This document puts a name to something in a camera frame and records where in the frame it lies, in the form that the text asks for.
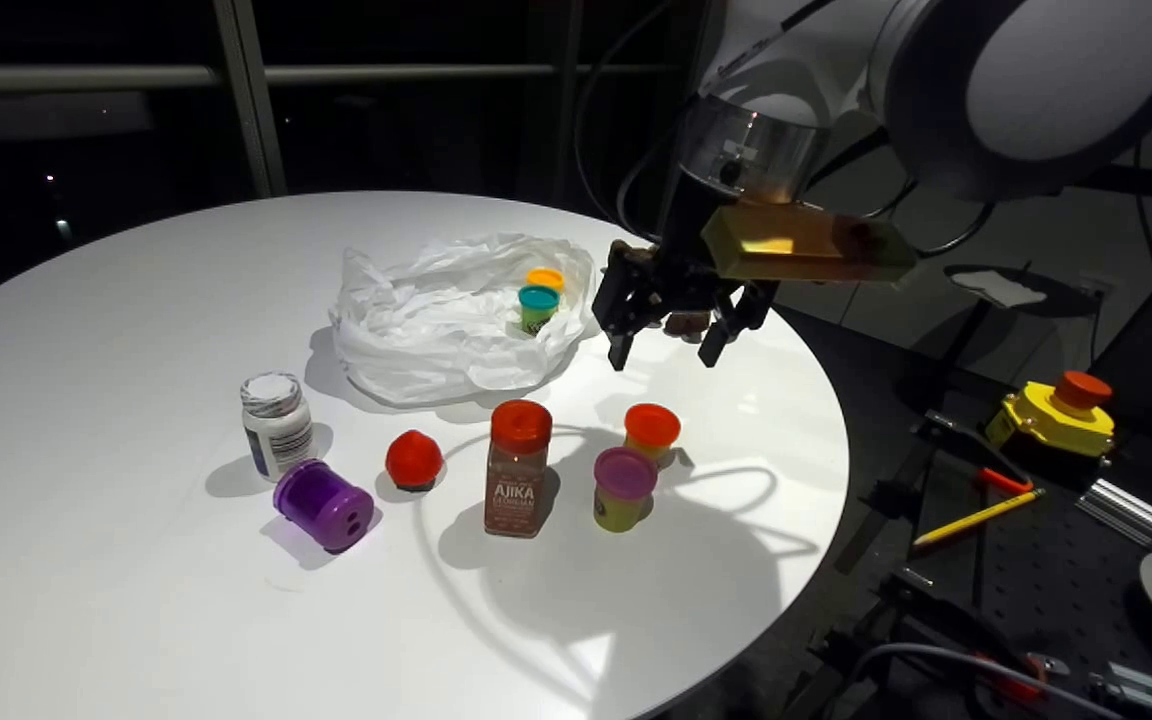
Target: small jar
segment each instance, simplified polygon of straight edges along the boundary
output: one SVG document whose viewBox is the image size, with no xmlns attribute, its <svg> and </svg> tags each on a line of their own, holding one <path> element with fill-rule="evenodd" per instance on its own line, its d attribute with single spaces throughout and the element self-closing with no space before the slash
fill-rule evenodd
<svg viewBox="0 0 1152 720">
<path fill-rule="evenodd" d="M 262 475 L 281 480 L 311 453 L 311 416 L 295 378 L 262 371 L 244 384 L 244 434 Z"/>
<path fill-rule="evenodd" d="M 683 434 L 682 416 L 662 405 L 631 405 L 623 412 L 623 448 L 641 453 L 656 469 L 668 465 L 668 453 L 682 442 L 682 434 Z"/>
<path fill-rule="evenodd" d="M 274 507 L 331 556 L 370 535 L 375 519 L 375 499 L 323 460 L 295 465 L 274 491 Z"/>
<path fill-rule="evenodd" d="M 486 529 L 493 535 L 537 535 L 547 519 L 555 480 L 547 472 L 551 416 L 532 402 L 493 412 Z"/>
<path fill-rule="evenodd" d="M 559 310 L 559 293 L 551 290 L 519 290 L 519 328 L 537 338 L 551 313 Z"/>
<path fill-rule="evenodd" d="M 630 534 L 652 511 L 656 469 L 641 453 L 607 448 L 594 465 L 594 518 L 606 534 Z"/>
</svg>

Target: clear plastic bag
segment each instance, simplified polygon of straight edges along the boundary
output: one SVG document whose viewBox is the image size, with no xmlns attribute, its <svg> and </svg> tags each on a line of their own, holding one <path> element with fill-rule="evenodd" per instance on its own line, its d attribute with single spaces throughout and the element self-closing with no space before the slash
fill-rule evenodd
<svg viewBox="0 0 1152 720">
<path fill-rule="evenodd" d="M 551 322 L 519 328 L 523 273 L 551 264 L 569 290 Z M 405 270 L 345 256 L 331 310 L 338 360 L 383 405 L 448 405 L 479 393 L 528 393 L 595 332 L 594 251 L 569 240 L 486 236 L 431 245 Z"/>
</svg>

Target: purple block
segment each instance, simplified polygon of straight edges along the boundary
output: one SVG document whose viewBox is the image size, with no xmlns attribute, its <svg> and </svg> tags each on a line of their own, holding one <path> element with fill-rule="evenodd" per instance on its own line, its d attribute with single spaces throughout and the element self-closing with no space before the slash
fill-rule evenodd
<svg viewBox="0 0 1152 720">
<path fill-rule="evenodd" d="M 341 480 L 323 460 L 295 465 L 274 505 L 323 553 L 347 553 L 374 529 L 374 498 Z"/>
</svg>

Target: jar lid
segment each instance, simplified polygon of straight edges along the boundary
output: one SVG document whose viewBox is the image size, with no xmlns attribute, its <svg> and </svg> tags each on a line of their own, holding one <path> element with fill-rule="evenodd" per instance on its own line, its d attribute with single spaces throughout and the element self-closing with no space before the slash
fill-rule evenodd
<svg viewBox="0 0 1152 720">
<path fill-rule="evenodd" d="M 537 264 L 537 270 L 528 270 L 523 286 L 564 293 L 569 278 L 551 264 Z"/>
<path fill-rule="evenodd" d="M 607 448 L 594 465 L 594 480 L 607 498 L 641 499 L 641 498 L 652 498 L 652 490 L 656 490 L 656 465 L 648 465 L 641 453 Z"/>
<path fill-rule="evenodd" d="M 302 405 L 302 384 L 290 371 L 262 371 L 244 380 L 244 412 L 290 416 Z"/>
<path fill-rule="evenodd" d="M 682 416 L 662 405 L 631 405 L 623 412 L 623 438 L 637 448 L 668 448 L 671 442 L 682 442 L 682 429 Z"/>
<path fill-rule="evenodd" d="M 499 444 L 511 455 L 532 455 L 547 444 L 551 416 L 546 405 L 532 402 L 508 402 L 493 412 L 493 444 Z"/>
</svg>

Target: spice jar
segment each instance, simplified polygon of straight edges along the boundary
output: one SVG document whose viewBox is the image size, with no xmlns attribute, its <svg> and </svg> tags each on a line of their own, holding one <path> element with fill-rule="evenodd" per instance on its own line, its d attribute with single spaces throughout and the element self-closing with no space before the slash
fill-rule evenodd
<svg viewBox="0 0 1152 720">
<path fill-rule="evenodd" d="M 281 480 L 292 465 L 307 460 L 311 416 L 295 378 L 262 371 L 244 384 L 244 434 L 262 475 Z"/>
<path fill-rule="evenodd" d="M 537 535 L 547 519 L 555 480 L 547 472 L 551 416 L 546 405 L 508 402 L 493 412 L 486 529 L 493 535 Z"/>
<path fill-rule="evenodd" d="M 594 480 L 594 518 L 606 534 L 630 534 L 652 511 L 656 469 L 641 453 L 607 448 Z"/>
</svg>

